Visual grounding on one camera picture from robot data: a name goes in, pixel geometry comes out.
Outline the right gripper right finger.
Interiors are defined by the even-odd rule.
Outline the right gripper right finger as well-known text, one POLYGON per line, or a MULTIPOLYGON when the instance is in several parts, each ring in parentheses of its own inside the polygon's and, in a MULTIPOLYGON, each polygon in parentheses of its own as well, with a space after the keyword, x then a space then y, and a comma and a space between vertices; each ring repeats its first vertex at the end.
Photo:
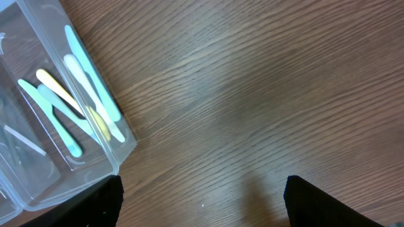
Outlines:
POLYGON ((297 175, 288 177, 283 198, 291 227, 383 227, 297 175))

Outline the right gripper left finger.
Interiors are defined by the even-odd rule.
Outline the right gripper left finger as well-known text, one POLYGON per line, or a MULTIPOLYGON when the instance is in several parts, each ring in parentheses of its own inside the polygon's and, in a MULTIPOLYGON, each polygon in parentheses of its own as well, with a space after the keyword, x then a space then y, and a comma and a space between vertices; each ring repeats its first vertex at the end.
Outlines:
POLYGON ((115 227, 124 189, 119 175, 110 175, 22 227, 115 227))

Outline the yellow plastic knife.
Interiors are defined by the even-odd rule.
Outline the yellow plastic knife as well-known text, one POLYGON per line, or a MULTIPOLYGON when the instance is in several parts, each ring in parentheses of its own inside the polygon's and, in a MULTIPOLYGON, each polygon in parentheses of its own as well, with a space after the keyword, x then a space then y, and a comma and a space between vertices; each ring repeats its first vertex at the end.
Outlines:
POLYGON ((85 119, 78 102, 45 69, 38 69, 35 74, 37 79, 50 88, 80 119, 85 119))

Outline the pale blue knife bottom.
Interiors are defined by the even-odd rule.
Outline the pale blue knife bottom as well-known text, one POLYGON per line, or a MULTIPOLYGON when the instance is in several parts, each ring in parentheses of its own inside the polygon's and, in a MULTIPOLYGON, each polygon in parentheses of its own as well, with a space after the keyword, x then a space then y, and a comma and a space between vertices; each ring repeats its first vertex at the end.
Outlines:
POLYGON ((38 86, 39 93, 61 111, 65 116, 72 120, 81 130, 86 132, 95 142, 99 144, 99 141, 90 127, 89 123, 85 119, 80 119, 50 88, 44 84, 38 86))

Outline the light blue knife top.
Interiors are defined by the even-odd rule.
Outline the light blue knife top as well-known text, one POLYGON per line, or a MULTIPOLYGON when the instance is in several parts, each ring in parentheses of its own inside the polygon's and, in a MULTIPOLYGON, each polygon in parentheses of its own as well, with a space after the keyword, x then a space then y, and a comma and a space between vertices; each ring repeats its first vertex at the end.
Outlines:
POLYGON ((30 83, 24 79, 19 79, 18 84, 25 90, 26 93, 35 101, 35 103, 40 107, 40 109, 45 113, 47 118, 50 120, 51 124, 54 126, 55 130, 61 137, 63 143, 68 148, 71 155, 75 158, 80 158, 83 154, 78 143, 73 139, 70 133, 64 128, 60 121, 56 118, 53 112, 52 104, 47 101, 30 83))

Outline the white plastic knife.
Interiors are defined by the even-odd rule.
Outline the white plastic knife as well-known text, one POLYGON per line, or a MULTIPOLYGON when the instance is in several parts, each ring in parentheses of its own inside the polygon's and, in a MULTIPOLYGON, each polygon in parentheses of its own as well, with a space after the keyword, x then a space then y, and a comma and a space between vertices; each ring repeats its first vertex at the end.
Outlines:
POLYGON ((102 104, 106 108, 109 117, 113 122, 118 122, 121 120, 122 115, 118 109, 114 99, 111 97, 107 87, 98 75, 97 69, 93 66, 91 59, 88 57, 85 48, 83 47, 80 39, 76 36, 75 31, 70 25, 64 26, 64 31, 68 44, 72 53, 77 58, 78 62, 81 64, 84 72, 86 72, 91 78, 93 85, 101 99, 102 104))

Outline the cream plastic knife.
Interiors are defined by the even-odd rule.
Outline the cream plastic knife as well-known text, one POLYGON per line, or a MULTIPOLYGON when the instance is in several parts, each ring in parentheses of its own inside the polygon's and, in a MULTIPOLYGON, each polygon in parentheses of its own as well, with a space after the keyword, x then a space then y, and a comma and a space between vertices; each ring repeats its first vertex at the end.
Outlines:
POLYGON ((92 85, 90 84, 85 72, 83 71, 80 63, 76 60, 76 57, 72 54, 66 54, 64 57, 64 62, 66 63, 68 69, 71 71, 75 79, 84 87, 90 98, 93 100, 95 104, 95 108, 100 117, 104 120, 106 126, 110 130, 111 134, 121 143, 123 143, 126 139, 123 133, 118 129, 116 124, 111 120, 108 116, 105 107, 103 106, 100 98, 96 94, 92 85))

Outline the left clear plastic container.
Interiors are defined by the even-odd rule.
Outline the left clear plastic container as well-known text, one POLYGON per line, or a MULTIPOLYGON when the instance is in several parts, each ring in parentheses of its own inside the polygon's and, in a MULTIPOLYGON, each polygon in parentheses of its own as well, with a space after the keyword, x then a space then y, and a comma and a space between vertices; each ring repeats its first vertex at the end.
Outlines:
POLYGON ((1 224, 23 211, 55 206, 47 194, 61 174, 48 154, 52 145, 28 95, 1 73, 1 224))

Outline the clear plastic container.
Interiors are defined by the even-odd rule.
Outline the clear plastic container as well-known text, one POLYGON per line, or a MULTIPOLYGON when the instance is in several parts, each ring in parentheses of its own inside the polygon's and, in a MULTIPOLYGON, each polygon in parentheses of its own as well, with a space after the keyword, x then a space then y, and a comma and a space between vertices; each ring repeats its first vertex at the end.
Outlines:
POLYGON ((1 224, 23 211, 55 206, 47 194, 61 174, 48 154, 52 145, 28 95, 1 73, 1 224))
POLYGON ((2 1, 2 214, 68 200, 135 147, 61 3, 2 1))

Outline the right clear plastic container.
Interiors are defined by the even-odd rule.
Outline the right clear plastic container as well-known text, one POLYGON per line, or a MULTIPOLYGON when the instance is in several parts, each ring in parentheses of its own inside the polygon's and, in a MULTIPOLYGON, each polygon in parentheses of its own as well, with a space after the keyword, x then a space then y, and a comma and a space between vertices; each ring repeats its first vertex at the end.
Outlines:
POLYGON ((135 147, 61 3, 2 1, 2 214, 68 200, 135 147))

